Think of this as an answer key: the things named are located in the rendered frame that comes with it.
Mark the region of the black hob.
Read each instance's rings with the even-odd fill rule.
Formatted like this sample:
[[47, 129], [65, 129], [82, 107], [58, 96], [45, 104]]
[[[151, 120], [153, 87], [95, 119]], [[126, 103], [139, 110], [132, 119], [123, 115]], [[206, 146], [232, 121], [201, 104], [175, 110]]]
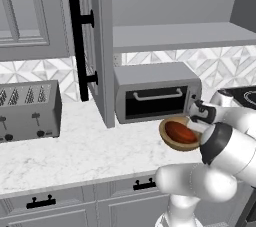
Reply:
[[256, 110], [256, 85], [255, 86], [242, 86], [234, 88], [222, 88], [219, 92], [231, 98], [241, 107], [247, 107]]

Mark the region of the grey open cabinet door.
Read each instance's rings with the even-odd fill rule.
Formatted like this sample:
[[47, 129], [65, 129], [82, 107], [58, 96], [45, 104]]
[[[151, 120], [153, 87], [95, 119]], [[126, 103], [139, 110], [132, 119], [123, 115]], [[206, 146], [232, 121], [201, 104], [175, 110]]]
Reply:
[[98, 84], [88, 84], [107, 128], [115, 126], [112, 0], [79, 0], [82, 15], [94, 13], [94, 27], [82, 26], [86, 71], [98, 74]]

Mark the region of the grey base cabinet door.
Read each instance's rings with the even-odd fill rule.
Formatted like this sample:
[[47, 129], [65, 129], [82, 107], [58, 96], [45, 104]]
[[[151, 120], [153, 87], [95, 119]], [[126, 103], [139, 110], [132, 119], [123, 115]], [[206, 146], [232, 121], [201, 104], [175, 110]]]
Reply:
[[97, 227], [95, 203], [3, 217], [0, 227]]
[[100, 227], [155, 227], [166, 211], [169, 196], [159, 192], [98, 202]]

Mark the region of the grey open wall cabinet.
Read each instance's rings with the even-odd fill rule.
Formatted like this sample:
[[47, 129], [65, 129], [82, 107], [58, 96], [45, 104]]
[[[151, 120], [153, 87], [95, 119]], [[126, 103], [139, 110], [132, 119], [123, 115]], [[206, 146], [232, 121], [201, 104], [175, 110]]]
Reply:
[[256, 0], [112, 0], [117, 53], [256, 44]]

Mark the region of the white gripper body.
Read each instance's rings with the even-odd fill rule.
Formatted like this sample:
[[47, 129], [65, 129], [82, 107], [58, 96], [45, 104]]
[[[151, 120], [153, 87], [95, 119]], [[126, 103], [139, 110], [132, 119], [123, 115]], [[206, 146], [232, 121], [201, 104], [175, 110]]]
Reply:
[[186, 126], [198, 133], [203, 133], [208, 128], [207, 124], [193, 122], [191, 119], [188, 120]]

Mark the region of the grey closed cabinet door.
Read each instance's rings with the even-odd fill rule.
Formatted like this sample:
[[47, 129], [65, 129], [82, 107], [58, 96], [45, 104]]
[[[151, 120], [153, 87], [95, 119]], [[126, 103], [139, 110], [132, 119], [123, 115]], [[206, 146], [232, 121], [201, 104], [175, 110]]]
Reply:
[[65, 58], [67, 0], [0, 0], [0, 62]]

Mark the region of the tan bowl with red inside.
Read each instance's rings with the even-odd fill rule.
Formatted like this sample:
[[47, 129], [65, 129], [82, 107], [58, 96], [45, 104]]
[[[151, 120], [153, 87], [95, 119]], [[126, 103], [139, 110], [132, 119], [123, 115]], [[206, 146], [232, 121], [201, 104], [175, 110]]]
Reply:
[[171, 117], [159, 125], [163, 141], [177, 151], [192, 151], [199, 147], [201, 134], [187, 127], [187, 117]]

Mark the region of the silver four-slot toaster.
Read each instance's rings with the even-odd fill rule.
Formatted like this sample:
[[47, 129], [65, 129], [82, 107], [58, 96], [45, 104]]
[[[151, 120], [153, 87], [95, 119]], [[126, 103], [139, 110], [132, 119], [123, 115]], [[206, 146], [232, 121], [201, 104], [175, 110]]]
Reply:
[[60, 135], [57, 80], [0, 84], [0, 143]]

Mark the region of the grey drawer front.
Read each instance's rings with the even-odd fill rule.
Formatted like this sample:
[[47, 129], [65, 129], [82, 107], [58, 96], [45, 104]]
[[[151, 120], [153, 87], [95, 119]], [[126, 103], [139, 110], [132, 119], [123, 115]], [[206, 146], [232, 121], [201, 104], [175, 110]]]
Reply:
[[146, 194], [146, 193], [152, 193], [152, 192], [159, 193], [159, 189], [157, 187], [144, 189], [144, 190], [136, 190], [136, 191], [133, 190], [133, 185], [135, 184], [136, 180], [140, 180], [141, 183], [146, 183], [149, 181], [148, 180], [149, 178], [152, 178], [153, 181], [155, 182], [155, 177], [153, 175], [139, 176], [139, 177], [112, 181], [109, 184], [109, 197], [117, 198], [117, 197], [140, 195], [140, 194]]
[[[34, 209], [26, 208], [26, 204], [31, 202], [33, 197], [36, 197], [38, 201], [47, 200], [49, 194], [51, 194], [52, 197], [56, 200], [55, 205]], [[0, 199], [0, 218], [25, 213], [34, 213], [37, 211], [44, 211], [48, 209], [57, 209], [65, 206], [79, 205], [90, 202], [95, 202], [93, 185], [89, 185], [86, 187], [72, 187], [37, 194], [5, 198]]]

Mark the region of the silver toaster oven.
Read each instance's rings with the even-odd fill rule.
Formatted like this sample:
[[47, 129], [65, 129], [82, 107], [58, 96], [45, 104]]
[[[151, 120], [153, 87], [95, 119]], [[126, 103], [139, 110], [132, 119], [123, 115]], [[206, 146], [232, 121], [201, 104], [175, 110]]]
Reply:
[[[191, 105], [202, 95], [200, 78], [184, 63], [158, 63], [114, 68], [115, 112], [120, 124], [186, 116]], [[179, 98], [137, 101], [140, 97], [176, 94]]]

